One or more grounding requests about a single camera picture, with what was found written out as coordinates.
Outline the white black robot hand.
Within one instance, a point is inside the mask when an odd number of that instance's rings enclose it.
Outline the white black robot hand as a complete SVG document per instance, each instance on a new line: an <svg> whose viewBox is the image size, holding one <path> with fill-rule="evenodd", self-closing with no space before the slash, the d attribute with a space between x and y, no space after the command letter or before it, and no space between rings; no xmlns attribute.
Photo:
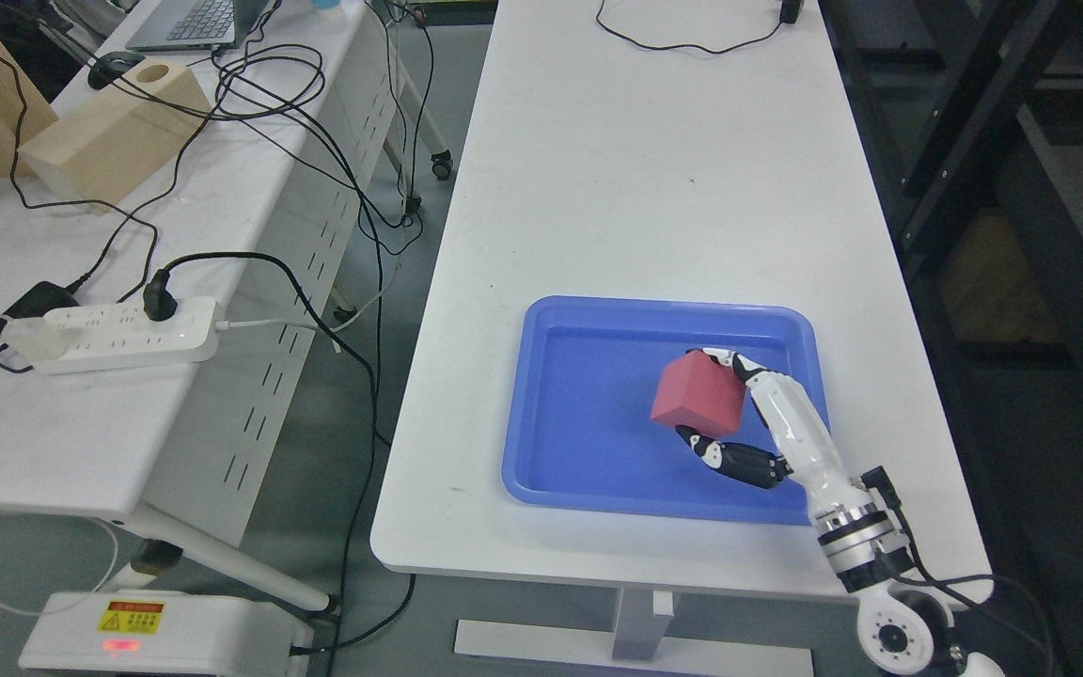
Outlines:
<svg viewBox="0 0 1083 677"><path fill-rule="evenodd" d="M758 489L773 489L786 479L807 493L808 517L815 523L831 509L858 506L861 489L847 476L833 437L804 387L786 373L774 372L735 351L697 348L719 365L731 368L746 386L761 424L777 450L764 451L709 437L689 427L675 432L701 463L719 476Z"/></svg>

